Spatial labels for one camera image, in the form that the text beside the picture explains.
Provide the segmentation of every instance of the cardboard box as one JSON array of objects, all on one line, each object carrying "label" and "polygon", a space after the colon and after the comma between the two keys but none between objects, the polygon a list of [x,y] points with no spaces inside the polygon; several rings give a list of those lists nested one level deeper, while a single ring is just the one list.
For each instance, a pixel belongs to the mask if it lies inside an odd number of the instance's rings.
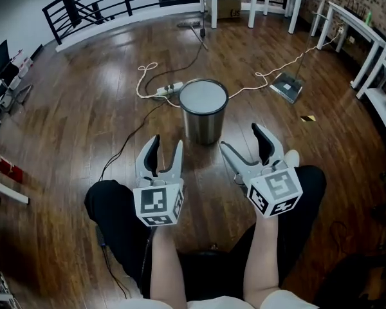
[{"label": "cardboard box", "polygon": [[217,19],[239,18],[242,8],[241,0],[217,0]]}]

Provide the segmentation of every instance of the black chair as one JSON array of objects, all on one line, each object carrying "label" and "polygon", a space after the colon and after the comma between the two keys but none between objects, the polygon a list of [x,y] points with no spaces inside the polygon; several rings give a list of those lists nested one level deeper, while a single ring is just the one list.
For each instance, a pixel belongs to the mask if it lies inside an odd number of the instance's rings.
[{"label": "black chair", "polygon": [[19,104],[23,104],[24,101],[18,101],[17,99],[20,97],[22,93],[25,93],[24,98],[27,96],[28,92],[32,89],[32,85],[27,85],[20,90],[12,90],[9,88],[10,84],[14,80],[15,77],[19,74],[19,68],[12,64],[10,60],[10,56],[8,54],[7,40],[4,40],[0,45],[0,99],[6,94],[10,96],[10,103],[0,108],[4,112],[9,112],[12,108],[14,102]]}]

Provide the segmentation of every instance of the black cable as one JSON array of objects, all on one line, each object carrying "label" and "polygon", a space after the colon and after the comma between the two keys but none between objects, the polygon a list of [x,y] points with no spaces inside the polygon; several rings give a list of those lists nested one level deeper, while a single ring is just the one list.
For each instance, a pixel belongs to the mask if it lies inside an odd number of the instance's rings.
[{"label": "black cable", "polygon": [[[193,61],[190,62],[189,65],[184,66],[184,67],[182,67],[182,68],[180,68],[180,69],[176,69],[176,70],[168,70],[168,71],[164,71],[164,72],[162,72],[162,73],[159,73],[159,74],[154,75],[153,77],[151,77],[150,80],[147,81],[147,82],[146,82],[146,85],[144,86],[144,91],[145,91],[146,95],[150,95],[149,92],[147,91],[147,86],[148,86],[155,78],[160,77],[160,76],[165,75],[165,74],[168,74],[168,73],[178,72],[178,71],[183,71],[183,70],[189,69],[189,68],[190,68],[190,67],[198,60],[199,54],[200,54],[200,51],[201,51],[201,47],[202,47],[202,46],[203,46],[203,43],[201,42],[201,43],[200,43],[200,47],[199,47],[199,49],[198,49],[198,52],[196,53],[196,57],[194,57]],[[151,97],[151,98],[153,98],[154,100],[160,100],[160,101],[161,101],[161,100],[164,100],[164,98],[160,98],[160,97],[156,97],[156,98],[155,98],[155,97]]]},{"label": "black cable", "polygon": [[[342,237],[340,237],[341,238],[340,242],[336,239],[336,236],[333,234],[333,229],[334,229],[333,225],[339,225],[344,230],[344,235]],[[341,221],[333,221],[332,224],[330,224],[329,233],[330,233],[330,236],[331,236],[332,240],[336,244],[337,251],[341,252],[341,253],[343,253],[345,255],[349,255],[350,253],[346,252],[345,249],[344,249],[344,244],[345,244],[346,239],[347,239],[347,227],[346,227],[346,224],[341,222]],[[364,254],[364,255],[369,255],[369,254],[375,254],[375,253],[380,253],[380,252],[381,252],[381,249],[380,248],[376,248],[374,250],[372,250],[372,249],[364,250],[364,251],[361,251],[360,253]]]},{"label": "black cable", "polygon": [[[337,225],[341,225],[342,228],[345,230],[344,238],[343,238],[343,240],[342,240],[341,243],[339,243],[339,242],[336,240],[336,237],[335,237],[335,235],[333,234],[332,227],[333,227],[333,225],[336,225],[336,224],[337,224]],[[333,241],[334,241],[335,244],[336,244],[337,251],[338,251],[338,252],[341,251],[343,254],[348,255],[349,253],[347,253],[347,252],[344,250],[344,248],[343,248],[343,244],[345,243],[346,238],[347,238],[347,227],[346,227],[346,224],[343,223],[343,222],[341,222],[341,221],[333,221],[332,224],[331,224],[330,227],[329,227],[329,233],[330,233],[330,236],[332,237]]]},{"label": "black cable", "polygon": [[[205,29],[205,13],[203,12],[203,30]],[[147,91],[147,87],[149,86],[149,84],[157,77],[160,77],[162,75],[165,75],[165,74],[168,74],[168,73],[172,73],[172,72],[178,72],[178,71],[183,71],[183,70],[187,70],[189,69],[196,61],[197,59],[199,58],[199,54],[200,54],[200,51],[201,51],[201,47],[203,46],[203,42],[200,43],[200,47],[199,47],[199,50],[198,50],[198,53],[196,54],[196,57],[194,57],[193,61],[188,65],[188,66],[185,66],[183,68],[180,68],[180,69],[176,69],[176,70],[169,70],[169,71],[165,71],[165,72],[162,72],[162,73],[159,73],[155,76],[153,76],[149,81],[146,82],[146,85],[144,86],[144,92],[146,93],[147,96],[149,96],[149,92]],[[160,98],[160,97],[151,97],[153,100],[163,100],[164,98]]]},{"label": "black cable", "polygon": [[120,282],[115,275],[113,275],[112,271],[111,271],[111,266],[110,266],[110,262],[109,262],[109,257],[107,256],[107,252],[106,252],[106,246],[102,246],[102,251],[103,251],[103,256],[104,256],[104,261],[106,262],[106,266],[107,266],[107,269],[108,271],[110,272],[110,275],[111,277],[116,281],[116,284],[117,286],[119,286],[119,288],[122,290],[123,294],[124,294],[124,297],[126,298],[127,300],[127,295],[126,295],[126,291],[128,291],[130,293],[130,291],[122,284],[122,282]]},{"label": "black cable", "polygon": [[140,293],[143,293],[142,292],[143,273],[144,273],[144,266],[146,264],[146,259],[147,259],[147,251],[148,251],[148,249],[149,249],[149,247],[151,245],[151,242],[152,242],[154,233],[156,232],[156,229],[157,229],[157,227],[152,227],[150,236],[149,236],[149,238],[147,238],[146,247],[144,249],[144,257],[143,257],[143,263],[142,263],[142,272],[140,274]]},{"label": "black cable", "polygon": [[124,147],[126,146],[126,144],[128,143],[128,141],[144,126],[144,124],[146,123],[146,120],[147,120],[147,117],[155,110],[157,110],[158,108],[160,108],[162,105],[164,105],[164,103],[166,103],[167,101],[164,101],[163,103],[161,103],[159,106],[156,106],[154,109],[152,109],[148,114],[145,115],[145,117],[143,118],[143,122],[140,124],[139,127],[137,127],[133,132],[131,132],[129,134],[129,136],[126,138],[126,141],[124,142],[122,148],[119,150],[119,152],[117,152],[114,156],[112,156],[108,161],[107,163],[105,164],[105,166],[103,167],[103,171],[102,171],[102,174],[100,175],[100,178],[98,179],[98,181],[102,181],[103,180],[103,175],[104,175],[104,172],[106,171],[106,169],[115,161],[117,160],[123,153],[123,150],[124,150]]}]

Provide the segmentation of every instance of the stainless steel trash can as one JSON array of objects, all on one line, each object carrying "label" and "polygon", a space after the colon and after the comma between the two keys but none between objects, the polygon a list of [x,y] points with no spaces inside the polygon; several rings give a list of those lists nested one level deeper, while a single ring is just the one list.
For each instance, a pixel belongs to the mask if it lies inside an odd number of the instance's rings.
[{"label": "stainless steel trash can", "polygon": [[218,81],[196,79],[179,92],[186,137],[199,144],[216,142],[220,135],[229,96]]}]

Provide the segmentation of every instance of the forearm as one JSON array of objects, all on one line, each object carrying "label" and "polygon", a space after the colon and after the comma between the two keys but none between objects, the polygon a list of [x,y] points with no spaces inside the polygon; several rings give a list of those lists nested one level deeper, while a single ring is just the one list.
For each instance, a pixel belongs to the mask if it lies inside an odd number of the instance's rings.
[{"label": "forearm", "polygon": [[150,298],[173,309],[187,307],[183,272],[170,227],[158,227],[153,236]]},{"label": "forearm", "polygon": [[259,308],[264,299],[279,289],[277,270],[278,218],[264,219],[256,212],[257,221],[244,271],[244,300]]}]

